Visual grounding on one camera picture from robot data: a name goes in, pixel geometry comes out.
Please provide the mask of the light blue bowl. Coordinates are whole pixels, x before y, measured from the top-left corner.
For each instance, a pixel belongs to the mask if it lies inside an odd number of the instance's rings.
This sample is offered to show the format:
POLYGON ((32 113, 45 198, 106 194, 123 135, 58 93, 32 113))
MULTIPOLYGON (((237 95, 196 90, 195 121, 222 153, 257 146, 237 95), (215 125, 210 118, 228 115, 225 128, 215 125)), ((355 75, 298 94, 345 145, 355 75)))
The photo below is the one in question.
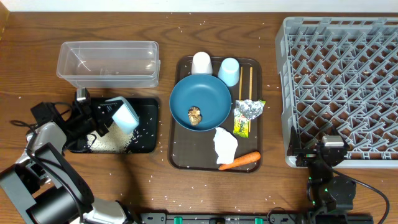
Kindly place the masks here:
POLYGON ((122 96, 111 98, 106 102, 122 101, 121 107, 113 114, 112 119, 124 134, 131 134, 139 125, 139 117, 131 104, 122 96))

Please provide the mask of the pile of white rice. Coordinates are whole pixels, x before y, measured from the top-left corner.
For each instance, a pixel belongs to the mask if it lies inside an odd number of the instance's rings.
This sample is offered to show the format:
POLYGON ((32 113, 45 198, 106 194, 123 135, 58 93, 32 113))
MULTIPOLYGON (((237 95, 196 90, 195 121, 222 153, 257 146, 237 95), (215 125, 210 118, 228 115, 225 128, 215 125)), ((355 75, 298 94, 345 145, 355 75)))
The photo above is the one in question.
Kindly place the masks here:
POLYGON ((86 136, 86 145, 94 153, 121 154, 127 152, 130 143, 136 143, 140 136, 137 131, 125 134, 116 123, 108 128, 108 133, 100 136, 96 131, 86 136))

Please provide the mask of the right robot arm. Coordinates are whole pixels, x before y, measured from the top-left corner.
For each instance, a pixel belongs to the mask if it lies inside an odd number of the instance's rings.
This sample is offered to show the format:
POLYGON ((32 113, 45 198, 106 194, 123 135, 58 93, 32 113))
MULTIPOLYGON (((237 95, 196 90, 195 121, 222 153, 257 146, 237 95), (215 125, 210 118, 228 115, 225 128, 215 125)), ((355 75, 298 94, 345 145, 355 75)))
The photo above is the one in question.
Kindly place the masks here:
POLYGON ((297 167, 309 172, 307 198, 313 208, 297 215, 295 223, 347 223, 345 212, 353 209, 356 184, 347 177, 334 175, 332 168, 343 162, 348 152, 346 141, 333 130, 313 148, 301 146, 294 127, 290 131, 288 156, 296 158, 297 167))

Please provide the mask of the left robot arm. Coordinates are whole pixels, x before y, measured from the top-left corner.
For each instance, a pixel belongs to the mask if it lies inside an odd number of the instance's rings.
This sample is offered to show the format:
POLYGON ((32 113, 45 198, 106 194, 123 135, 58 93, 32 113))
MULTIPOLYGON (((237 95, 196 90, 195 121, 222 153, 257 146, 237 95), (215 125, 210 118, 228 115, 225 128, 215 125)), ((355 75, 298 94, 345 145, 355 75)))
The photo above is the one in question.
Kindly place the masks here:
POLYGON ((36 122, 11 124, 28 128, 21 157, 1 172, 1 188, 26 223, 140 223, 141 218, 119 201, 94 197, 90 187, 64 158, 64 150, 93 131, 108 133, 116 123, 129 130, 136 113, 127 99, 76 99, 63 119, 56 103, 31 109, 36 122))

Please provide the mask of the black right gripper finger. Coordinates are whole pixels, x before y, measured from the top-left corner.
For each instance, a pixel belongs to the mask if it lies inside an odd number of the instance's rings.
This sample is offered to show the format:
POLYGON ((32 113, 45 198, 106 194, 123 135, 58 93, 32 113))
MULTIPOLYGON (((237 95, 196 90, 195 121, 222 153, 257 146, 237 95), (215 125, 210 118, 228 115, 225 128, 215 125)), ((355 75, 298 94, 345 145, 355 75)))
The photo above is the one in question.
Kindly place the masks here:
MULTIPOLYGON (((332 126, 331 127, 331 134, 330 135, 339 135, 342 137, 342 135, 337 131, 337 129, 332 126)), ((344 148, 349 148, 349 144, 345 141, 345 139, 342 137, 343 141, 344 141, 344 148)))
POLYGON ((296 129, 292 126, 290 130, 290 141, 287 149, 287 156, 297 156, 302 152, 299 136, 296 129))

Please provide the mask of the dark blue plate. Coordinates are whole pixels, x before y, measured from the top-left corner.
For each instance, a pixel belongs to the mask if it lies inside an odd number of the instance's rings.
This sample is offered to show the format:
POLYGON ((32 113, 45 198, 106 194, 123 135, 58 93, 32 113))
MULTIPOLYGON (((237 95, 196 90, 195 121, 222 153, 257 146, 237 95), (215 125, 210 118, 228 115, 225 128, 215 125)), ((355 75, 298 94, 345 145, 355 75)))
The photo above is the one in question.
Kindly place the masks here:
POLYGON ((220 126, 229 116, 232 106, 228 87, 211 75, 189 75, 181 79, 170 95, 170 112, 174 120, 191 131, 209 131, 220 126), (192 125, 190 108, 200 110, 201 121, 192 125))

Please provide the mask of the brown food lump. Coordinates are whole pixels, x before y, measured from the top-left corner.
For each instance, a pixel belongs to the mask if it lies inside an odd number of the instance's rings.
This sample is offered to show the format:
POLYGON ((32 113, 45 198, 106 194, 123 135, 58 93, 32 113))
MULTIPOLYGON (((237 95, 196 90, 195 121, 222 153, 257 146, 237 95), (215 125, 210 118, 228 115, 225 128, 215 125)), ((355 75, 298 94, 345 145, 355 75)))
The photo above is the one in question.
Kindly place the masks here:
POLYGON ((192 106, 188 110, 188 119, 192 126, 198 125, 202 120, 200 109, 196 106, 192 106))

